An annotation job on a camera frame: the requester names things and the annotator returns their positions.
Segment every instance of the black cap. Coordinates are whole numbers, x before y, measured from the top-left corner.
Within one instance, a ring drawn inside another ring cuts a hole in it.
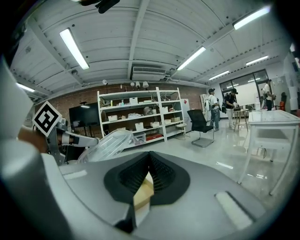
[[[238,94],[238,92],[236,91],[235,88],[233,88],[233,89],[231,90],[231,92],[233,92],[233,93],[235,93],[235,94]]]

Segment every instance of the metal shelving unit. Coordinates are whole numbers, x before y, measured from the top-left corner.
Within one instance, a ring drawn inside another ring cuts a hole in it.
[[[171,96],[173,94],[177,93],[177,98],[176,100],[172,99]],[[151,103],[138,103],[138,104],[125,104],[122,106],[106,106],[106,107],[101,107],[100,101],[103,99],[104,101],[114,101],[114,100],[122,100],[122,99],[128,99],[128,98],[151,98],[152,102]],[[100,126],[101,126],[101,132],[102,132],[102,137],[105,136],[104,131],[103,131],[103,125],[106,124],[112,124],[116,122],[125,122],[125,121],[131,121],[131,120],[137,120],[140,119],[141,122],[145,118],[149,117],[158,117],[160,116],[161,118],[161,125],[158,127],[152,127],[152,128],[145,128],[143,130],[137,130],[133,131],[133,133],[139,133],[139,132],[146,132],[150,130],[157,130],[159,133],[161,133],[163,136],[147,141],[144,144],[147,143],[152,143],[155,141],[159,141],[164,139],[164,141],[167,141],[167,138],[175,135],[178,133],[175,125],[180,124],[183,122],[183,114],[182,114],[182,106],[181,106],[181,100],[180,100],[180,92],[179,89],[177,90],[159,90],[158,87],[156,87],[156,90],[149,90],[149,91],[131,91],[131,92],[118,92],[118,93],[109,93],[109,94],[99,94],[99,91],[97,92],[97,101],[98,101],[98,110],[99,110],[99,119],[100,119]],[[122,110],[131,110],[131,109],[136,109],[136,108],[144,108],[146,106],[153,106],[157,105],[159,108],[159,113],[153,114],[153,115],[147,115],[147,116],[140,116],[140,117],[133,117],[133,118],[126,118],[126,119],[120,119],[116,121],[105,121],[103,122],[101,119],[101,113],[102,111],[105,111],[106,113],[109,112],[117,112],[117,111],[122,111]],[[172,105],[172,107],[175,109],[173,112],[166,112],[166,113],[161,113],[162,107],[166,105]],[[166,125],[165,124],[165,117],[169,117],[170,114],[174,114],[174,117],[180,117],[180,121],[177,122],[172,122],[171,124]],[[168,131],[167,129],[170,130],[169,128],[175,128],[174,131]],[[135,145],[132,143],[130,146],[127,148],[135,147]]]

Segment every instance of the brick wall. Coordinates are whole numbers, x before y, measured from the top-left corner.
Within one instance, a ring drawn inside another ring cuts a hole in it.
[[[113,92],[122,92],[127,87],[127,91],[132,91],[133,88],[130,85],[123,84],[123,88],[120,89],[120,85],[108,85],[107,88],[105,86],[99,86],[95,88],[90,88],[82,91],[77,91],[74,93],[66,94],[64,96],[60,96],[54,99],[49,100],[49,102],[61,113],[63,118],[66,118],[70,123],[69,119],[69,108],[80,106],[80,102],[95,103],[97,102],[97,91],[100,94],[113,93]],[[148,90],[155,90],[156,86],[150,86]],[[160,90],[176,90],[179,88],[180,97],[189,99],[190,109],[200,109],[200,95],[206,94],[205,88],[196,88],[196,87],[188,87],[182,85],[172,85],[172,84],[159,84]],[[41,105],[36,106],[36,112],[41,107]],[[78,133],[83,133],[83,129],[77,129]],[[92,132],[94,136],[101,137],[100,127],[93,126]]]

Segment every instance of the air conditioner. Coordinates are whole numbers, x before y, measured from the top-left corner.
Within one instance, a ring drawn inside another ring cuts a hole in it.
[[[165,77],[165,69],[155,67],[133,67],[132,80],[159,81]]]

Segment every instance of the whiteboard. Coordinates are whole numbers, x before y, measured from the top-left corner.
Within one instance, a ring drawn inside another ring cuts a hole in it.
[[[258,95],[257,87],[255,82],[251,82],[245,85],[234,87],[238,94],[236,100],[240,106],[255,104],[256,97]]]

